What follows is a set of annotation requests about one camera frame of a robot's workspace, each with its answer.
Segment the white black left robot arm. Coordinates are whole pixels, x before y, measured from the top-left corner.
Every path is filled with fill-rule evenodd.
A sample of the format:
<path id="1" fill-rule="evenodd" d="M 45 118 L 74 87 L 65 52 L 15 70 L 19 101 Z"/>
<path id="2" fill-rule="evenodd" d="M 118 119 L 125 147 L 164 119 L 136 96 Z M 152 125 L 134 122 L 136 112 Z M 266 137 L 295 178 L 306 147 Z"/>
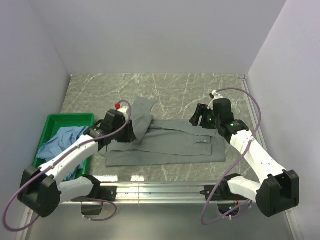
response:
<path id="1" fill-rule="evenodd" d="M 22 174 L 17 199 L 45 218 L 58 205 L 77 198 L 101 201 L 105 197 L 101 182 L 85 174 L 65 181 L 67 175 L 112 141 L 131 143 L 136 139 L 131 110 L 122 106 L 109 110 L 104 119 L 87 128 L 83 135 L 54 159 L 40 167 L 29 166 Z"/>

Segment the grey long sleeve shirt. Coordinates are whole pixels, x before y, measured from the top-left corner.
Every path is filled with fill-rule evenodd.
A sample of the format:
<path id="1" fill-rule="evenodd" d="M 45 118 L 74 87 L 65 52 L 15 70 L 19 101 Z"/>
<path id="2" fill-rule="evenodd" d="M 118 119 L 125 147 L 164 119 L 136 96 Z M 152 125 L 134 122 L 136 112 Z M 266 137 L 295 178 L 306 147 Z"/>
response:
<path id="1" fill-rule="evenodd" d="M 154 102 L 137 97 L 132 105 L 136 139 L 113 140 L 99 151 L 107 167 L 219 163 L 226 161 L 225 140 L 215 129 L 192 126 L 186 119 L 156 120 Z"/>

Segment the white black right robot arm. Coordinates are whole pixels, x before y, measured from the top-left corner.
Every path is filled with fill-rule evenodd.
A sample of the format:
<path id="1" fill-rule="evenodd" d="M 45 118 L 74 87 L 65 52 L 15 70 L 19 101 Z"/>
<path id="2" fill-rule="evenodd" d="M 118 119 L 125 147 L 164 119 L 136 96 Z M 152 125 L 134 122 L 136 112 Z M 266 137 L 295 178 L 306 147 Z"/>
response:
<path id="1" fill-rule="evenodd" d="M 199 103 L 189 122 L 194 127 L 216 130 L 241 154 L 258 177 L 255 182 L 240 174 L 226 172 L 219 183 L 206 185 L 201 192 L 208 202 L 214 195 L 223 200 L 233 200 L 239 196 L 256 203 L 266 217 L 299 205 L 298 174 L 278 164 L 257 142 L 249 127 L 242 120 L 234 118 L 229 99 L 214 99 L 212 106 Z"/>

